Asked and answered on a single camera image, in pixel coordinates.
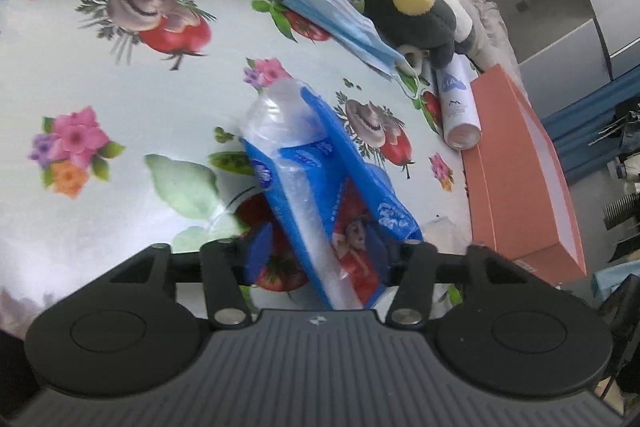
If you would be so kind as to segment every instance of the pink flower print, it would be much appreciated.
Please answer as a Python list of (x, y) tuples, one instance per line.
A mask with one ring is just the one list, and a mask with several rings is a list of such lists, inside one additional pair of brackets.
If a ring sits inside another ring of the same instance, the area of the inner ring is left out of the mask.
[(266, 85), (264, 75), (253, 68), (244, 68), (244, 81), (258, 90)]
[(431, 171), (433, 171), (433, 176), (435, 176), (435, 178), (440, 182), (443, 190), (451, 192), (451, 185), (454, 183), (452, 169), (444, 163), (444, 160), (439, 153), (429, 156), (429, 160), (431, 162)]
[(277, 58), (258, 58), (255, 61), (255, 70), (264, 77), (262, 87), (270, 86), (281, 78), (291, 78), (291, 75), (285, 71)]
[(109, 137), (95, 121), (90, 105), (81, 112), (57, 117), (53, 121), (52, 134), (55, 141), (49, 150), (49, 160), (68, 159), (81, 169), (86, 169), (95, 152), (109, 142)]
[(441, 180), (443, 178), (449, 178), (451, 169), (449, 169), (449, 166), (444, 163), (444, 160), (439, 153), (435, 156), (430, 156), (429, 160), (431, 161), (431, 170), (433, 171), (433, 175), (437, 179)]

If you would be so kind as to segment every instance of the circular pad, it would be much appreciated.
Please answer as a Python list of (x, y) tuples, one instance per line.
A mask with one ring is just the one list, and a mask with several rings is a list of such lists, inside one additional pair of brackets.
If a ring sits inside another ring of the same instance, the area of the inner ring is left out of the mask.
[(181, 373), (199, 347), (197, 319), (143, 284), (88, 286), (40, 315), (25, 339), (39, 377), (91, 397), (157, 387)]
[(571, 295), (503, 285), (453, 308), (436, 332), (444, 360), (494, 393), (561, 396), (595, 384), (609, 362), (609, 328)]

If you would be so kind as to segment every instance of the tissue pack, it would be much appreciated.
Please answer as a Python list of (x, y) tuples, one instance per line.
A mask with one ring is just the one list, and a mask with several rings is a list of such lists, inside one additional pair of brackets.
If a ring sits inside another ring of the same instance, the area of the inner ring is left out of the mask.
[(242, 126), (260, 187), (328, 307), (361, 309), (385, 289), (380, 229), (421, 239), (386, 172), (364, 163), (332, 109), (294, 79), (263, 89)]

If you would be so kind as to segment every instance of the spray can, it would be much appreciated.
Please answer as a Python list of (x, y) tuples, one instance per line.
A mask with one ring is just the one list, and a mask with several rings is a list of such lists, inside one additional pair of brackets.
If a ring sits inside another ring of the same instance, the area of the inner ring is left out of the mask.
[(477, 76), (468, 59), (461, 55), (455, 55), (446, 68), (436, 72), (444, 141), (453, 149), (472, 149), (482, 136), (471, 91), (471, 81)]

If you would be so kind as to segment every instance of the logo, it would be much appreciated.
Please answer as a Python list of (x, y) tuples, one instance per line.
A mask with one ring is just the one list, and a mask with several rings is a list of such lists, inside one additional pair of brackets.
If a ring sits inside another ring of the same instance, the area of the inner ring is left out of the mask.
[(314, 326), (322, 326), (326, 322), (326, 318), (322, 317), (322, 315), (316, 315), (315, 317), (311, 317), (309, 322)]
[(322, 164), (318, 161), (318, 159), (310, 152), (305, 150), (296, 151), (296, 160), (298, 160), (300, 163), (310, 165), (312, 167), (322, 167)]
[(464, 82), (458, 80), (455, 76), (449, 73), (445, 73), (444, 78), (440, 81), (440, 90), (447, 92), (452, 89), (460, 89), (466, 91)]
[(324, 153), (325, 156), (329, 156), (334, 151), (332, 145), (327, 141), (316, 143), (316, 149), (318, 149), (321, 153)]
[(258, 178), (260, 188), (267, 190), (267, 188), (271, 187), (271, 183), (273, 183), (273, 173), (271, 169), (258, 160), (251, 160), (251, 163), (254, 165), (255, 176)]

